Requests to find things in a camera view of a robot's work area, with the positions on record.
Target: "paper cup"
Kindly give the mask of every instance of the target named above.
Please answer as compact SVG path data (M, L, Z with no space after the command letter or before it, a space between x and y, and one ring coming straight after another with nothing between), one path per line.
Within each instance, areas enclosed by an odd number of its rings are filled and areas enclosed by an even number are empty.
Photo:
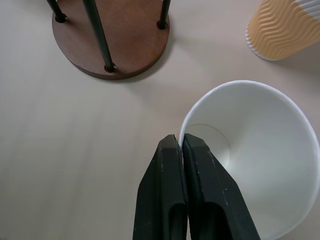
M260 58L275 61L320 41L320 0L263 0L246 29Z
M185 117L185 133L203 139L237 182L262 240L290 232L307 216L320 185L320 148L299 107L268 85L222 84Z

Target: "stool leg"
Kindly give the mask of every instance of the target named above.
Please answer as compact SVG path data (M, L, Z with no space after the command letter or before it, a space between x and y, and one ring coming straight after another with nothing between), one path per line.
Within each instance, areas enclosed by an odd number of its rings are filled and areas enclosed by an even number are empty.
M67 20L67 16L61 11L56 0L46 0L55 14L55 20L62 24Z
M162 1L162 9L161 9L161 14L160 14L160 20L157 23L157 26L159 29L166 29L167 27L167 16L169 12L169 7L170 7L170 2L171 0L163 0Z
M98 41L100 51L105 63L105 68L109 73L115 71L114 63L112 62L111 54L108 48L104 29L101 24L97 5L95 0L82 0L86 13L89 16L91 25L93 27L95 37Z

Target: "white paper cup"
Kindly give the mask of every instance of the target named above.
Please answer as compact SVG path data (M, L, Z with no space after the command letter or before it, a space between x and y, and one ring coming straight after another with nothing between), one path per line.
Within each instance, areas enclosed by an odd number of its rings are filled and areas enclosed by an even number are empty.
M262 240L290 232L307 216L319 191L320 148L299 107L268 85L222 84L185 117L185 133L203 139L237 182Z

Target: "cup bottom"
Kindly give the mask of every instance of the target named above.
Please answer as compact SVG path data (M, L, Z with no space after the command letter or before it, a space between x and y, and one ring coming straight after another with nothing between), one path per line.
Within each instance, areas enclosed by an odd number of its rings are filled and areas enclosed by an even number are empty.
M268 57L265 57L263 55L261 55L255 48L254 46L251 44L250 42L250 39L249 39L249 34L248 34L248 27L246 27L245 29L245 42L246 42L246 45L248 46L248 48L259 58L263 59L263 60L267 60L267 61L279 61L281 60L282 58L280 59L273 59L273 58L268 58Z
M227 169L230 159L230 149L226 137L221 132L214 127L204 124L190 125L186 128L185 132L203 139L212 154L221 165Z

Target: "table surface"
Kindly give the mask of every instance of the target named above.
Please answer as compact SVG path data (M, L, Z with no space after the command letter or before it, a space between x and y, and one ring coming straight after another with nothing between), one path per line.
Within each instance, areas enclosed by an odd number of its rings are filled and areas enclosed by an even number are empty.
M320 44L257 58L245 29L260 0L172 0L163 57L102 81L59 50L44 0L0 1L0 238L132 239L136 194L158 142L191 106L232 80L268 84L320 137ZM281 240L318 240L320 197Z

